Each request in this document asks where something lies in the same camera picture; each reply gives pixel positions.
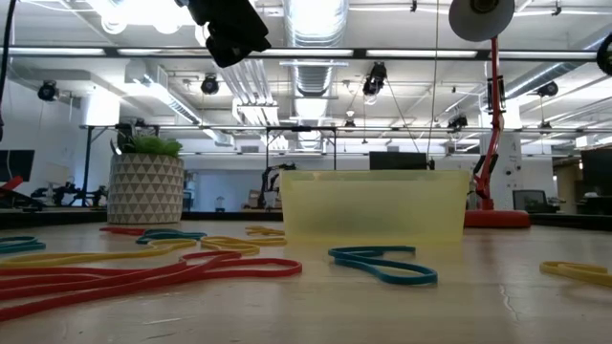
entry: red base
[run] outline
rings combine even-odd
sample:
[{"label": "red base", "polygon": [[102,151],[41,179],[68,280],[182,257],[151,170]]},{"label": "red base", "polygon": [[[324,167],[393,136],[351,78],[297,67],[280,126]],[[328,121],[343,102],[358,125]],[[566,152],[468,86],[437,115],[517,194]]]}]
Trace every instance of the red base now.
[{"label": "red base", "polygon": [[529,214],[524,211],[467,210],[464,227],[529,228]]}]

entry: white planter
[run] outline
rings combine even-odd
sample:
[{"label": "white planter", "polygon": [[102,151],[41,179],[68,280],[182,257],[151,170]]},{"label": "white planter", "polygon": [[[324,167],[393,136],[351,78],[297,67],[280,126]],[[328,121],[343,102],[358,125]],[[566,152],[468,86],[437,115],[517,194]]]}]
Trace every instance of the white planter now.
[{"label": "white planter", "polygon": [[108,222],[170,224],[183,213],[183,161],[148,154],[113,156]]}]

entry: potted plant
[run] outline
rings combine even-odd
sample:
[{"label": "potted plant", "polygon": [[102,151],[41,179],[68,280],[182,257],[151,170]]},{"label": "potted plant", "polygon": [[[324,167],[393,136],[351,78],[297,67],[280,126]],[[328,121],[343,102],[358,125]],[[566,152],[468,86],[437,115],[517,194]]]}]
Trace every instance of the potted plant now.
[{"label": "potted plant", "polygon": [[120,144],[111,162],[107,210],[110,224],[181,221],[184,168],[179,151],[182,147],[176,140],[146,135],[130,137]]}]

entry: yellow plastic container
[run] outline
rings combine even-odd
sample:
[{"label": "yellow plastic container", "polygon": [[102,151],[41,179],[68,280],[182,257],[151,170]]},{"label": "yellow plastic container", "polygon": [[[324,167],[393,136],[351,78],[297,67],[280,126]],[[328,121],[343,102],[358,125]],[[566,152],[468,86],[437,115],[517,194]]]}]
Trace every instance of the yellow plastic container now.
[{"label": "yellow plastic container", "polygon": [[458,242],[467,171],[283,171],[289,244]]}]

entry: ceiling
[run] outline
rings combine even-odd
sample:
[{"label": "ceiling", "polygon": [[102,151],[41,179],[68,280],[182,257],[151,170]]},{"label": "ceiling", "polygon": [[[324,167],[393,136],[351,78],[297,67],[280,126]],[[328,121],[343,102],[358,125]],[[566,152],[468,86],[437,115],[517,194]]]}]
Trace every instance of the ceiling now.
[{"label": "ceiling", "polygon": [[[155,0],[170,2],[172,0]],[[516,0],[521,5],[525,0]],[[351,0],[348,24],[343,47],[348,48],[404,48],[404,49],[488,49],[488,42],[472,43],[457,37],[450,29],[448,16],[431,12],[403,11],[411,1]],[[421,9],[434,10],[435,1],[418,1]],[[440,9],[448,9],[450,0],[441,0]],[[282,1],[257,0],[266,25],[270,30],[268,39],[274,47],[286,46]],[[60,9],[52,11],[47,8]],[[552,11],[555,1],[535,0],[524,12]],[[612,4],[609,0],[563,0],[565,11],[599,11],[608,15],[563,14],[559,16],[534,15],[516,16],[510,27],[500,36],[501,49],[521,50],[580,50],[584,39],[594,35],[603,36],[612,32]],[[162,34],[152,26],[130,25],[120,34],[108,34],[100,25],[100,16],[84,0],[22,0],[17,4],[14,26],[15,45],[54,46],[108,46],[122,47],[195,47],[194,26],[184,25],[174,34]],[[0,9],[4,20],[6,8]],[[86,96],[94,87],[103,82],[113,85],[125,100],[122,116],[145,117],[149,122],[172,124],[174,113],[155,98],[137,95],[133,88],[124,83],[127,59],[109,58],[31,58],[19,57],[13,60],[14,72],[21,70],[78,70],[87,71],[98,77],[98,82],[71,82],[59,80],[63,91],[72,91]],[[279,118],[289,119],[294,113],[293,88],[289,68],[279,66],[279,60],[264,60],[266,75],[279,105]],[[428,126],[432,118],[446,125],[454,112],[445,113],[447,108],[475,92],[486,80],[483,62],[476,61],[385,61],[390,86],[386,85],[374,105],[363,105],[360,92],[362,80],[370,71],[372,61],[350,60],[348,67],[338,67],[335,74],[332,100],[323,124],[342,125],[346,111],[355,111],[357,125],[389,126],[401,125],[401,115],[413,126]],[[149,66],[160,65],[169,73],[169,88],[199,110],[211,124],[236,124],[230,113],[233,95],[221,82],[221,91],[215,96],[204,96],[199,88],[205,74],[215,73],[209,59],[148,59]],[[544,68],[537,62],[503,62],[501,73],[507,83]],[[13,76],[19,80],[20,74]],[[576,88],[603,77],[593,63],[587,63],[558,79],[559,94],[571,93]],[[38,80],[28,77],[35,85]],[[582,91],[560,97],[551,104],[540,108],[539,97],[523,96],[521,119],[524,126],[537,125],[544,118],[568,114],[579,108],[611,97],[612,81],[603,79]],[[465,112],[470,125],[478,126],[477,96],[470,96],[462,103],[460,112]],[[596,123],[598,127],[612,123],[612,110],[600,109],[586,116],[575,117],[560,123],[567,127],[581,127]],[[576,135],[565,135],[570,140]]]}]

